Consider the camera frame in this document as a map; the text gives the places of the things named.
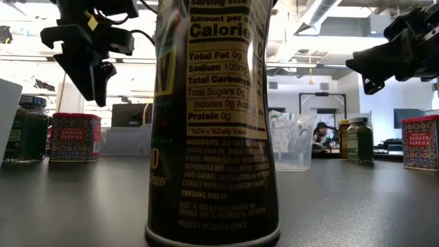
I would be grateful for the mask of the long ceiling light rail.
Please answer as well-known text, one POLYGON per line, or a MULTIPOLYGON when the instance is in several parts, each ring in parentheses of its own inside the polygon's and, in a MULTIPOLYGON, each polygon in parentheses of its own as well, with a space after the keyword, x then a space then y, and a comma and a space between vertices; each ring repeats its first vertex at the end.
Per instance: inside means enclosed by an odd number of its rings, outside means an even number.
MULTIPOLYGON (((5 61, 20 61, 20 62, 56 62, 51 56, 11 56, 0 55, 0 60, 5 61)), ((117 64, 156 64, 155 59, 138 59, 138 58, 109 58, 108 62, 117 64)), ((312 64, 312 63, 297 63, 297 62, 268 62, 269 67, 282 68, 310 68, 310 69, 347 69, 343 64, 312 64)))

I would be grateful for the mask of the silver spiral ventilation duct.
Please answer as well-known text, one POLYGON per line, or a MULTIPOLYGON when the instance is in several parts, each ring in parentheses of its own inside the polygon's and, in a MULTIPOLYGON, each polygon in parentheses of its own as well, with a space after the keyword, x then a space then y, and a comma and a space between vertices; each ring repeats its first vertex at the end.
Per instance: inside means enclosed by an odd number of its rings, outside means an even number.
POLYGON ((289 8, 283 22, 284 41, 272 61, 288 62, 299 49, 297 36, 318 36, 321 25, 342 0, 278 0, 289 8))

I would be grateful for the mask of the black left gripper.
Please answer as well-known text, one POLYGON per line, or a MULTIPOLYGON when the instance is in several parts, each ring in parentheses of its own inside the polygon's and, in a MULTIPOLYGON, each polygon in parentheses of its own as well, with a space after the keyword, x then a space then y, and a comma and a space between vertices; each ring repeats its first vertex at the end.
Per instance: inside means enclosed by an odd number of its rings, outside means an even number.
POLYGON ((62 42, 62 53, 54 55, 54 60, 87 101, 94 100, 103 107, 107 83, 117 73, 114 64, 106 61, 109 52, 132 55, 134 37, 121 28, 97 27, 92 42, 95 58, 91 37, 79 25, 91 17, 110 25, 125 23, 139 16, 137 0, 56 0, 56 5, 60 13, 56 22, 61 26, 44 28, 41 41, 50 49, 55 42, 62 42))

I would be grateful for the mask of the white plastic bin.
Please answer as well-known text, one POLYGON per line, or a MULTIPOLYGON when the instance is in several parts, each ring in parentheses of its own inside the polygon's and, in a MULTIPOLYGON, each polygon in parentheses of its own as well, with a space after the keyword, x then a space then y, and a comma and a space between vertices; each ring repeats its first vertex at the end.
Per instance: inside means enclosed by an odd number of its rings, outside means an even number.
POLYGON ((22 86, 0 78, 0 165, 21 97, 22 86))

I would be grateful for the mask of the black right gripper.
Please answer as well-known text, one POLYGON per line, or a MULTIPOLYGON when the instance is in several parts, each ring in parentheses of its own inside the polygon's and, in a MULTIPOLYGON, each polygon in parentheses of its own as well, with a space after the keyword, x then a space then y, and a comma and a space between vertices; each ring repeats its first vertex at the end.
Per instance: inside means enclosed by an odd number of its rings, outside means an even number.
POLYGON ((383 89, 391 77, 423 82, 439 77, 439 3, 399 15, 384 29, 384 36, 388 43, 355 51, 354 58, 346 61, 349 69, 361 75, 366 95, 383 89))

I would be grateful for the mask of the red-lidded smoked paprika tin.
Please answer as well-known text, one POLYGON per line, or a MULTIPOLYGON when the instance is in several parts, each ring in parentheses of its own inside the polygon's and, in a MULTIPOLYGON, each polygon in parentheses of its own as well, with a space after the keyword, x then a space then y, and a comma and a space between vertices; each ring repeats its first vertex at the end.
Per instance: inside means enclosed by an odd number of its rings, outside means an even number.
POLYGON ((402 121, 405 169, 439 172, 439 115, 402 121))
POLYGON ((50 163, 92 163, 99 159, 101 118, 84 113, 55 113, 50 163))

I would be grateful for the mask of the black ceiling-hung device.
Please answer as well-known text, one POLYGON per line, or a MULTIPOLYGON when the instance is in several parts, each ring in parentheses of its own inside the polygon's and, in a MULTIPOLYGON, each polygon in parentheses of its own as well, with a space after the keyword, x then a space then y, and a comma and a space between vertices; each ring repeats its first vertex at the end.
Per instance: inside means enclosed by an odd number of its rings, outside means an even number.
POLYGON ((10 26, 0 25, 0 44, 10 44, 13 41, 10 26))

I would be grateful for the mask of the black computer monitor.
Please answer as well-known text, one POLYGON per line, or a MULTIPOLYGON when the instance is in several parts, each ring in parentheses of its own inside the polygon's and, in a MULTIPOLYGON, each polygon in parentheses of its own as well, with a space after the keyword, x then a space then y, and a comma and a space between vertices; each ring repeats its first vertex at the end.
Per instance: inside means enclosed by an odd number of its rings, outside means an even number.
POLYGON ((152 121, 153 103, 113 104, 112 127, 140 127, 152 121))

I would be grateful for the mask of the green glass spice jar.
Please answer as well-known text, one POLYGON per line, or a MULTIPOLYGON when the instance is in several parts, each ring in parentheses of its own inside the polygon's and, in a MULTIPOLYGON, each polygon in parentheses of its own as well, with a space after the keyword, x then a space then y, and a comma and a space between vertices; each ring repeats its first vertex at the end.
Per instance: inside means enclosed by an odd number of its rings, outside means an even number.
POLYGON ((357 163, 373 162, 373 133, 365 117, 349 120, 347 129, 348 160, 357 163))
POLYGON ((44 159, 49 128, 46 105, 45 98, 20 97, 3 163, 36 163, 44 159))

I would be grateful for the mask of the person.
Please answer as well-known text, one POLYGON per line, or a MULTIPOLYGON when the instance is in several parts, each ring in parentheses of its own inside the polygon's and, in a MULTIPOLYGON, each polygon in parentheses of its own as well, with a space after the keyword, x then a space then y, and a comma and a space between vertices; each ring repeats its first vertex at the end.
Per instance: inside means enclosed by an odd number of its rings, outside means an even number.
POLYGON ((313 130, 312 152, 326 152, 326 149, 335 149, 340 144, 339 131, 336 127, 318 122, 313 130))

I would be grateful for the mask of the black metal rig frame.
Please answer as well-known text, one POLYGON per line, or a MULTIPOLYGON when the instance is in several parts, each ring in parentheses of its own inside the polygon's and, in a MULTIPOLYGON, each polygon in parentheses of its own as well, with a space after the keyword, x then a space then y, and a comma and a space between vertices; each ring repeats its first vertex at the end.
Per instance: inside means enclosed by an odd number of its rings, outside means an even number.
POLYGON ((299 93, 298 94, 298 101, 299 101, 299 114, 302 113, 302 104, 307 101, 307 99, 311 96, 315 97, 329 97, 333 96, 336 100, 338 100, 343 106, 344 106, 344 119, 348 119, 347 115, 347 95, 345 93, 328 93, 328 92, 316 92, 316 93, 299 93), (302 101, 302 96, 307 95, 308 97, 302 101))

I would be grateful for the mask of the yellow-lidded dark spice jar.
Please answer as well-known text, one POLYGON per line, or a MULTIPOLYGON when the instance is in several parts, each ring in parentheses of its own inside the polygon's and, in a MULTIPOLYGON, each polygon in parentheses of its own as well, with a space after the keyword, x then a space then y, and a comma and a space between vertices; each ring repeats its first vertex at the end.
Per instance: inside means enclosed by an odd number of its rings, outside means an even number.
POLYGON ((349 122, 347 119, 341 119, 339 121, 339 141, 340 141, 340 157, 341 159, 348 159, 348 133, 349 122))
POLYGON ((267 247, 279 238, 266 65, 276 1, 159 1, 149 242, 267 247))

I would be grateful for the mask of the dark wall screen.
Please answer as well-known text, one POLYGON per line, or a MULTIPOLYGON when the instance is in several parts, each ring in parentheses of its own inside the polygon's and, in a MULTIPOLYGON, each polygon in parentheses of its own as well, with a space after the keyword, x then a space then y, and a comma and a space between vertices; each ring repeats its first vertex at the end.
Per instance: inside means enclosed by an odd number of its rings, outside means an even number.
POLYGON ((423 109, 414 108, 395 108, 394 109, 394 129, 402 128, 404 119, 423 117, 425 115, 423 109))

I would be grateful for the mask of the clear plastic bin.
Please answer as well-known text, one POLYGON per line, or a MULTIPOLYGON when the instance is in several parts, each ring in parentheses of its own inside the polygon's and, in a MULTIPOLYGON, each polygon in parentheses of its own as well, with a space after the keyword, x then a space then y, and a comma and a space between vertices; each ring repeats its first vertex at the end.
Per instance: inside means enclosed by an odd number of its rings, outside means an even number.
POLYGON ((276 171, 301 172, 311 166, 315 112, 301 114, 271 110, 270 134, 276 171))

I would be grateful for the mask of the yellow hanging power plug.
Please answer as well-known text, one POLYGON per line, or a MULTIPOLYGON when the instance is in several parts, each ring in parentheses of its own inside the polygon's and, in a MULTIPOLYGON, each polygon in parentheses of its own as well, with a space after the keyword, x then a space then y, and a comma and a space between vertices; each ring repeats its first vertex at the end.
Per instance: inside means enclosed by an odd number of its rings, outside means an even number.
POLYGON ((313 80, 312 80, 312 69, 313 69, 313 63, 311 62, 311 50, 309 50, 308 52, 307 52, 307 55, 308 55, 308 59, 309 59, 309 64, 311 65, 310 66, 310 68, 309 68, 309 84, 314 84, 313 83, 313 80))

